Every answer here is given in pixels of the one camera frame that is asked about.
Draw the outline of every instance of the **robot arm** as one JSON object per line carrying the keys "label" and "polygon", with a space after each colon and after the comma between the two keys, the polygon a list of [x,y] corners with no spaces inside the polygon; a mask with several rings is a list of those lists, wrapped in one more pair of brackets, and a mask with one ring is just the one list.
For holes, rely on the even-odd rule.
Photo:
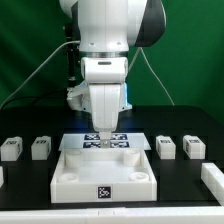
{"label": "robot arm", "polygon": [[129,45],[151,46],[164,32],[160,0],[60,0],[80,36],[81,71],[85,82],[70,89],[73,109],[92,113],[101,147],[110,146],[118,114],[131,109],[126,100]]}

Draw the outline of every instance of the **small white block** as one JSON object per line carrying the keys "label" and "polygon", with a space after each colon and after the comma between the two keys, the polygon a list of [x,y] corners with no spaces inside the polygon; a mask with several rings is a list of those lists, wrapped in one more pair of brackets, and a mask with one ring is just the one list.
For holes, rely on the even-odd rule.
{"label": "small white block", "polygon": [[4,184],[4,178],[3,178],[3,169],[0,166],[0,187]]}
{"label": "small white block", "polygon": [[183,137],[183,150],[190,159],[205,159],[205,148],[206,145],[197,136]]}
{"label": "small white block", "polygon": [[214,163],[203,163],[201,179],[220,203],[224,206],[224,174]]}
{"label": "small white block", "polygon": [[170,137],[160,135],[156,137],[156,151],[160,159],[175,159],[176,145]]}
{"label": "small white block", "polygon": [[126,149],[124,151],[124,165],[125,166],[140,166],[141,152],[140,149]]}
{"label": "small white block", "polygon": [[23,140],[20,137],[7,138],[1,146],[2,161],[16,161],[23,151]]}
{"label": "small white block", "polygon": [[51,138],[37,137],[31,146],[32,160],[47,160],[51,152]]}

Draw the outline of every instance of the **black cable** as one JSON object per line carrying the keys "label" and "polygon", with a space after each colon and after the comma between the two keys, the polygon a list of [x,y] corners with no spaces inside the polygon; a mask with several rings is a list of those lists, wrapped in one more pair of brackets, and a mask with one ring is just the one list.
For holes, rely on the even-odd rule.
{"label": "black cable", "polygon": [[29,105],[30,107],[34,106],[38,101],[48,97],[48,96],[52,96],[54,94],[57,94],[57,93],[60,93],[60,92],[64,92],[64,89],[58,89],[58,90],[54,90],[54,91],[51,91],[51,92],[48,92],[48,93],[45,93],[39,97],[36,97],[36,99]]}
{"label": "black cable", "polygon": [[17,98],[11,99],[3,105],[1,110],[3,110],[7,105],[9,105],[10,103],[13,103],[15,101],[25,100],[25,99],[36,99],[36,98],[37,98],[37,96],[24,96],[24,97],[17,97]]}
{"label": "black cable", "polygon": [[19,100],[26,100],[26,99],[34,99],[34,101],[32,101],[32,103],[30,104],[30,106],[33,106],[35,105],[38,101],[48,97],[48,96],[51,96],[51,95],[54,95],[55,93],[58,93],[58,92],[61,92],[61,91],[64,91],[64,89],[58,89],[58,90],[54,90],[54,91],[51,91],[51,92],[48,92],[48,93],[45,93],[41,96],[23,96],[23,97],[17,97],[17,98],[14,98],[14,99],[11,99],[9,101],[7,101],[3,107],[2,107],[2,110],[7,106],[9,105],[10,103],[13,103],[15,101],[19,101]]}

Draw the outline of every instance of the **white plastic part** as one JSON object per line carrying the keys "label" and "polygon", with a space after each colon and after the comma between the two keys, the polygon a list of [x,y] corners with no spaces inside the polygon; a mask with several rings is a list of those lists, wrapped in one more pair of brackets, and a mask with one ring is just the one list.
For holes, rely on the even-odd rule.
{"label": "white plastic part", "polygon": [[128,0],[128,44],[133,46],[139,35],[147,0]]}
{"label": "white plastic part", "polygon": [[[86,82],[79,86],[68,89],[68,105],[72,110],[85,111],[91,113],[91,102],[89,88]],[[127,101],[127,85],[121,84],[119,112],[132,109],[132,105]]]}
{"label": "white plastic part", "polygon": [[23,140],[21,137],[7,138],[1,146],[2,161],[16,161],[23,151]]}
{"label": "white plastic part", "polygon": [[82,76],[91,83],[124,83],[128,73],[128,60],[121,58],[82,58]]}
{"label": "white plastic part", "polygon": [[0,213],[1,224],[223,224],[224,207],[104,208]]}
{"label": "white plastic part", "polygon": [[128,0],[78,2],[81,52],[126,52]]}
{"label": "white plastic part", "polygon": [[3,168],[0,166],[0,188],[2,187],[3,184],[4,184]]}
{"label": "white plastic part", "polygon": [[70,18],[72,18],[72,6],[75,5],[78,0],[59,0],[63,12]]}
{"label": "white plastic part", "polygon": [[183,137],[183,149],[190,159],[205,159],[205,148],[205,144],[197,136]]}
{"label": "white plastic part", "polygon": [[88,84],[84,81],[74,88],[69,88],[67,102],[72,110],[83,110],[91,113]]}
{"label": "white plastic part", "polygon": [[47,160],[51,152],[51,137],[37,137],[31,146],[32,160]]}
{"label": "white plastic part", "polygon": [[131,109],[132,105],[128,103],[127,84],[123,83],[121,84],[119,112]]}
{"label": "white plastic part", "polygon": [[141,183],[147,182],[149,181],[149,175],[143,172],[136,172],[130,175],[129,180],[134,182],[141,182]]}
{"label": "white plastic part", "polygon": [[[74,6],[77,1],[78,0],[60,0],[62,10],[70,18],[72,18],[72,6]],[[143,20],[146,3],[147,0],[128,0],[127,40],[129,46],[133,46],[136,43]]]}
{"label": "white plastic part", "polygon": [[[157,199],[157,182],[142,148],[79,149],[82,153],[82,164],[72,166],[70,160],[71,163],[67,166],[65,153],[68,148],[77,151],[72,148],[75,141],[70,135],[65,135],[62,139],[59,148],[62,150],[61,155],[51,182],[52,203]],[[138,156],[140,154],[138,166],[124,164],[126,150],[132,150]]]}
{"label": "white plastic part", "polygon": [[69,168],[80,167],[83,164],[83,155],[81,150],[66,149],[65,164]]}
{"label": "white plastic part", "polygon": [[109,140],[117,127],[121,85],[92,84],[89,90],[94,129],[100,132],[101,140]]}
{"label": "white plastic part", "polygon": [[[92,136],[92,138],[85,139],[86,135]],[[125,135],[126,139],[116,138],[116,136],[121,135]],[[119,142],[129,145],[129,148],[143,148],[144,150],[151,150],[150,145],[143,133],[113,133],[111,143],[118,145]],[[81,149],[84,148],[84,145],[90,143],[100,143],[99,135],[97,133],[64,134],[59,151],[64,149]]]}
{"label": "white plastic part", "polygon": [[160,159],[175,159],[176,145],[170,137],[160,135],[156,137],[156,151]]}
{"label": "white plastic part", "polygon": [[59,183],[76,183],[79,181],[79,176],[74,173],[63,173],[58,177],[57,181]]}
{"label": "white plastic part", "polygon": [[124,165],[125,166],[140,166],[141,152],[140,149],[126,149],[124,151]]}
{"label": "white plastic part", "polygon": [[224,206],[224,174],[214,163],[203,163],[201,179],[214,197]]}

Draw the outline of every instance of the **black table surface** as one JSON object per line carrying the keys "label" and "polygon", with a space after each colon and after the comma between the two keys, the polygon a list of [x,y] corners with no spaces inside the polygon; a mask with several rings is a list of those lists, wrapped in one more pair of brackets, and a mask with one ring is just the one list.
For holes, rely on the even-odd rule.
{"label": "black table surface", "polygon": [[[16,162],[0,162],[4,185],[0,210],[83,209],[105,207],[219,206],[201,181],[201,164],[213,162],[224,168],[224,127],[199,108],[188,106],[134,107],[122,112],[116,132],[143,132],[151,151],[147,156],[157,180],[156,202],[100,202],[51,204],[50,182],[58,161],[64,133],[92,133],[91,116],[63,107],[21,107],[0,113],[0,145],[9,137],[23,138],[23,153]],[[31,145],[36,137],[51,136],[47,161],[32,161]],[[156,136],[170,136],[176,144],[175,160],[160,160]],[[183,151],[183,136],[198,136],[206,144],[205,160],[190,160]]]}

